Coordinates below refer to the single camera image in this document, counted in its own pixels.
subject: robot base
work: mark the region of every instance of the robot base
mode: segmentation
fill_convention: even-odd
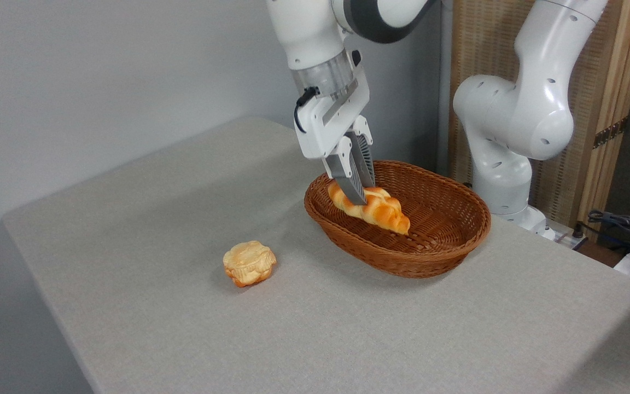
[[[540,210],[535,209],[535,207],[527,205],[525,209],[522,209],[517,213],[509,215],[494,215],[508,222],[513,222],[523,229],[530,230],[532,233],[541,235],[546,239],[553,240],[555,238],[556,233],[548,227],[546,216]]]

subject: pastry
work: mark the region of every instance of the pastry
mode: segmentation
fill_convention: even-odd
[[[403,214],[400,201],[381,187],[367,187],[363,191],[368,204],[353,205],[337,182],[331,182],[327,187],[332,203],[347,215],[358,217],[382,229],[407,235],[410,219]]]
[[[276,256],[258,240],[243,242],[232,247],[223,256],[225,273],[237,287],[253,285],[271,276]]]

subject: braided bread roll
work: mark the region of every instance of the braided bread roll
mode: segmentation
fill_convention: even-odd
[[[400,201],[390,197],[390,194],[381,187],[367,187],[363,191],[368,204],[353,205],[337,182],[331,182],[327,186],[332,203],[347,215],[358,217],[382,229],[407,235],[410,230],[410,219],[403,214]]]

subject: white wall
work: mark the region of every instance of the white wall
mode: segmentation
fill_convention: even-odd
[[[348,43],[378,158],[435,163],[438,19]],[[0,0],[0,219],[228,120],[291,125],[296,97],[263,0]],[[0,231],[0,392],[88,392],[10,250]]]

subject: wooden panel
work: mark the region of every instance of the wooden panel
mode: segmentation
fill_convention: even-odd
[[[615,40],[615,55],[610,62],[605,100],[598,115],[598,125],[607,128],[627,116],[630,108],[630,2],[622,8]],[[603,210],[612,183],[622,135],[595,149],[583,187],[577,219],[585,221],[592,209]]]

